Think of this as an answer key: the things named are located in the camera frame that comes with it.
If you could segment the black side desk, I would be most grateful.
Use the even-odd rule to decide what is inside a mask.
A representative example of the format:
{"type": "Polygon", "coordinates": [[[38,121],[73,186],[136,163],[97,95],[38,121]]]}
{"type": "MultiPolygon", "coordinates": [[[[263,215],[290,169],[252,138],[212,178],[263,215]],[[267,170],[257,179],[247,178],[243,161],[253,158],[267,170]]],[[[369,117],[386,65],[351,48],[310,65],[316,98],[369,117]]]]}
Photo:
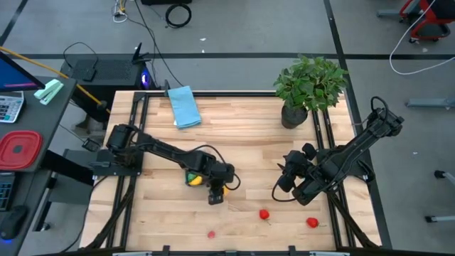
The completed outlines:
{"type": "Polygon", "coordinates": [[[26,108],[18,121],[13,124],[0,124],[0,138],[16,130],[35,131],[43,138],[37,159],[27,169],[16,174],[12,197],[10,197],[11,205],[25,206],[28,212],[15,238],[12,240],[0,238],[0,256],[18,255],[52,174],[67,176],[75,182],[88,186],[94,183],[91,170],[48,149],[76,88],[74,79],[61,78],[59,81],[62,82],[63,89],[48,105],[42,105],[33,96],[33,92],[27,91],[25,92],[26,108]]]}

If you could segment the grey metal chair leg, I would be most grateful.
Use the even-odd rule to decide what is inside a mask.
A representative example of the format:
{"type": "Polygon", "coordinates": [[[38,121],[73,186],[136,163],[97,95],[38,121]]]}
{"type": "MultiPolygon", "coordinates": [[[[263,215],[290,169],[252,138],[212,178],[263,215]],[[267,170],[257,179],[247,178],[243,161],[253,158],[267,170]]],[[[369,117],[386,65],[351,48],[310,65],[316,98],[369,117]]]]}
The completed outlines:
{"type": "Polygon", "coordinates": [[[440,170],[436,170],[434,172],[434,176],[436,179],[447,179],[448,181],[450,181],[454,186],[455,186],[455,176],[453,176],[451,173],[449,172],[445,172],[445,171],[440,171],[440,170]]]}
{"type": "Polygon", "coordinates": [[[407,107],[442,107],[455,108],[455,97],[448,98],[411,98],[405,105],[407,107]]]}
{"type": "Polygon", "coordinates": [[[434,216],[434,215],[426,215],[424,217],[427,223],[437,223],[437,222],[444,222],[444,221],[455,221],[455,215],[448,215],[448,216],[434,216]]]}

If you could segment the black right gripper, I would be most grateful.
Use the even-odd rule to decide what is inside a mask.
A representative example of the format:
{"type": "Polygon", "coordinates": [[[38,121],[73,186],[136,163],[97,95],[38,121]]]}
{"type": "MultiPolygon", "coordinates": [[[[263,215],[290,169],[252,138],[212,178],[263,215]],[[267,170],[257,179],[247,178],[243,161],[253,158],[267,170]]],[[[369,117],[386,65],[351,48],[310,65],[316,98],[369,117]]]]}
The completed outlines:
{"type": "Polygon", "coordinates": [[[305,177],[310,168],[314,166],[313,160],[317,155],[317,150],[310,143],[303,145],[301,151],[291,150],[285,157],[285,165],[277,164],[284,172],[285,176],[294,178],[305,177]]]}

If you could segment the red and black chair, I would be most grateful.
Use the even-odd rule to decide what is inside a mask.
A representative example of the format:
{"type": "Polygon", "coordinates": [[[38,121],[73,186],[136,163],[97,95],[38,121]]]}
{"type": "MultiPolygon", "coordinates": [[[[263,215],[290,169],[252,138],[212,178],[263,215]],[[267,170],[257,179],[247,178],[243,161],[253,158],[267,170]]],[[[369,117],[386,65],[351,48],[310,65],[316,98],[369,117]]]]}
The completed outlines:
{"type": "Polygon", "coordinates": [[[399,16],[410,25],[409,42],[437,42],[450,33],[448,25],[455,22],[455,0],[407,0],[399,16]]]}

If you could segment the light blue folded cloth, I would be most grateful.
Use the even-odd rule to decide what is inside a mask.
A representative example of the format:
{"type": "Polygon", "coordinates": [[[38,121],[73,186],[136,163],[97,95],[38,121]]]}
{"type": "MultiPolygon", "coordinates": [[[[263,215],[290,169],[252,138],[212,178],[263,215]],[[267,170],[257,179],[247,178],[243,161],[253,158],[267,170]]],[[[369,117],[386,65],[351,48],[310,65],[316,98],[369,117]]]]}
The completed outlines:
{"type": "Polygon", "coordinates": [[[201,123],[198,106],[189,86],[170,89],[167,94],[178,129],[193,127],[201,123]]]}

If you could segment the black wifi antenna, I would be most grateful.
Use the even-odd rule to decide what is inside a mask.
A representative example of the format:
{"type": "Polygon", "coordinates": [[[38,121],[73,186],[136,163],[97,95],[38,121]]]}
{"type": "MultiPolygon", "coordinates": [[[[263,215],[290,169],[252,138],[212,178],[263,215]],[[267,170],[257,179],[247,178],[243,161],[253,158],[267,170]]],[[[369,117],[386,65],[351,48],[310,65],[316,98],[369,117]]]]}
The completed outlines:
{"type": "Polygon", "coordinates": [[[148,53],[145,53],[145,54],[141,54],[141,46],[142,46],[142,43],[140,43],[137,47],[136,47],[136,50],[133,54],[133,57],[132,57],[132,64],[134,65],[138,65],[140,63],[146,63],[146,62],[149,62],[151,61],[151,59],[149,58],[145,58],[146,55],[148,55],[148,53]]]}

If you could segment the black keyboard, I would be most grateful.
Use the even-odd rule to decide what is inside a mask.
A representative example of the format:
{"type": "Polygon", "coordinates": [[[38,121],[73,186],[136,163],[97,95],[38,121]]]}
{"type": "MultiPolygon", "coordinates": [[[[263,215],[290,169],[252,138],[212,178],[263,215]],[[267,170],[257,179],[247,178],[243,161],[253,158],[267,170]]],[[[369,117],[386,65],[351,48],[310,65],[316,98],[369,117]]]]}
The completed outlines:
{"type": "Polygon", "coordinates": [[[0,172],[0,211],[9,210],[15,182],[15,173],[0,172]]]}

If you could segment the blue-grey plastic bin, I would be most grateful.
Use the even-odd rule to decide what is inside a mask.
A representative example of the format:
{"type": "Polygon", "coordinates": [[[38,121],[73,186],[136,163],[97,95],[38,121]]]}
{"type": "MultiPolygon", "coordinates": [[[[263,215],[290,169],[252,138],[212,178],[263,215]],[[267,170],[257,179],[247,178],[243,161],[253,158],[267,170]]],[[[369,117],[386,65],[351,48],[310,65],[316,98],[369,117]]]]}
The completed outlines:
{"type": "Polygon", "coordinates": [[[202,187],[205,186],[208,189],[210,195],[213,194],[209,178],[204,178],[197,174],[192,174],[188,171],[185,172],[185,182],[190,187],[202,187]]]}

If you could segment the black computer mouse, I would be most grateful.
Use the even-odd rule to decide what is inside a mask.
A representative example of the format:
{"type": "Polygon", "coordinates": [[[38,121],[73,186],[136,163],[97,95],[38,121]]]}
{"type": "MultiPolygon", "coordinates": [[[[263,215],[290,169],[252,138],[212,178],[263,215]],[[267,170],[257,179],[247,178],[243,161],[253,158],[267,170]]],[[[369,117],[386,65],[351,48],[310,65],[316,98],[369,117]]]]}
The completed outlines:
{"type": "Polygon", "coordinates": [[[12,240],[20,232],[28,209],[26,206],[14,206],[0,222],[0,238],[2,240],[12,240]]]}

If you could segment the black computer tower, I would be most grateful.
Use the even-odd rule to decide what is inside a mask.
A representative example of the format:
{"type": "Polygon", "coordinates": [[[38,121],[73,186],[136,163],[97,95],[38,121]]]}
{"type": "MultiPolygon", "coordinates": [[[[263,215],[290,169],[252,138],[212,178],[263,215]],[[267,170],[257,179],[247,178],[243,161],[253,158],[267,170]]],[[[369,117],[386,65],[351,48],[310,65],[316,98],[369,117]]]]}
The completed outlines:
{"type": "Polygon", "coordinates": [[[84,61],[92,63],[94,57],[69,58],[70,63],[64,63],[61,73],[78,81],[85,90],[100,102],[106,102],[111,108],[116,91],[120,90],[154,90],[154,82],[146,63],[132,64],[130,57],[99,57],[96,64],[96,74],[92,81],[82,79],[84,61]]]}

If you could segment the green potted plant black pot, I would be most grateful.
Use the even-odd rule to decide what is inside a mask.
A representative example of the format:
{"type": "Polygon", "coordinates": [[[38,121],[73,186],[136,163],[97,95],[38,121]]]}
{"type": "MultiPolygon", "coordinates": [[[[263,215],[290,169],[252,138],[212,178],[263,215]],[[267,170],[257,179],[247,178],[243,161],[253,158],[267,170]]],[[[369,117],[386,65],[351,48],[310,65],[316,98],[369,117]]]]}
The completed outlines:
{"type": "Polygon", "coordinates": [[[335,107],[348,86],[347,74],[347,70],[331,60],[304,55],[283,68],[273,84],[275,95],[284,102],[283,127],[294,129],[306,121],[310,112],[335,107]]]}

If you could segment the computer monitor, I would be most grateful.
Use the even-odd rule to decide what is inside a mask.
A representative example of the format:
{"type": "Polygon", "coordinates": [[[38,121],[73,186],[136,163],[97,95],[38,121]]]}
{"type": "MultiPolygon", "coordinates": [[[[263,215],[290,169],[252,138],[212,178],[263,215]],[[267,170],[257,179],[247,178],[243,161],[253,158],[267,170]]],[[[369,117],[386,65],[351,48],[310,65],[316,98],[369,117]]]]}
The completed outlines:
{"type": "Polygon", "coordinates": [[[0,52],[0,92],[41,90],[45,85],[0,52]]]}

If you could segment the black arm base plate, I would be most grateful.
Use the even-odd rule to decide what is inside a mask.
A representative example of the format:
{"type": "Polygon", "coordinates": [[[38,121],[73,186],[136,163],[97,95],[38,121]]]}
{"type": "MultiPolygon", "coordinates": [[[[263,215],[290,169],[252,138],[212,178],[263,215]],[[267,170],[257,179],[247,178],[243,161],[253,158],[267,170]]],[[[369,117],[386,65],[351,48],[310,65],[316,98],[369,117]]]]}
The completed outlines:
{"type": "Polygon", "coordinates": [[[103,149],[90,162],[96,176],[140,176],[144,154],[140,151],[112,152],[103,149]]]}

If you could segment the black aluminium table frame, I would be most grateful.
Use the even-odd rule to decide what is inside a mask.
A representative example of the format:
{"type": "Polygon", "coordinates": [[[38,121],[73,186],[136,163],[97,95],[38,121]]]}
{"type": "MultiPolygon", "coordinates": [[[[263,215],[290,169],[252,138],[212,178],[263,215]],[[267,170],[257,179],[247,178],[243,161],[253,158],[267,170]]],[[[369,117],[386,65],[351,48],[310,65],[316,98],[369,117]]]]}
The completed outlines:
{"type": "Polygon", "coordinates": [[[174,252],[282,251],[292,245],[298,250],[333,250],[358,245],[324,194],[301,206],[274,188],[281,173],[277,164],[289,151],[306,143],[345,144],[353,137],[345,100],[311,114],[296,129],[285,129],[280,120],[282,101],[271,91],[197,91],[195,98],[202,122],[180,130],[167,98],[157,93],[144,100],[140,92],[118,92],[108,125],[133,122],[181,149],[211,145],[215,151],[203,150],[220,153],[233,164],[238,180],[223,203],[210,206],[207,189],[187,186],[178,165],[145,155],[132,205],[113,230],[111,245],[129,250],[169,246],[174,252]],[[259,218],[261,209],[269,211],[270,225],[259,218]],[[306,224],[310,217],[326,227],[310,228],[306,224]],[[208,238],[210,231],[215,232],[213,239],[208,238]]]}

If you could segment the grey desk calculator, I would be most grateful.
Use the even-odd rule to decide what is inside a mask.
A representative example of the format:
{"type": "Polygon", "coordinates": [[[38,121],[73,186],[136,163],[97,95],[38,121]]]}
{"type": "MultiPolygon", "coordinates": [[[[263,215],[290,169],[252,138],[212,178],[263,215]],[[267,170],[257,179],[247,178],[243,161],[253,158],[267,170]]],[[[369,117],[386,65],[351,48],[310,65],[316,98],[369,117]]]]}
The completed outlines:
{"type": "Polygon", "coordinates": [[[0,92],[0,123],[14,123],[26,105],[22,91],[0,92]]]}

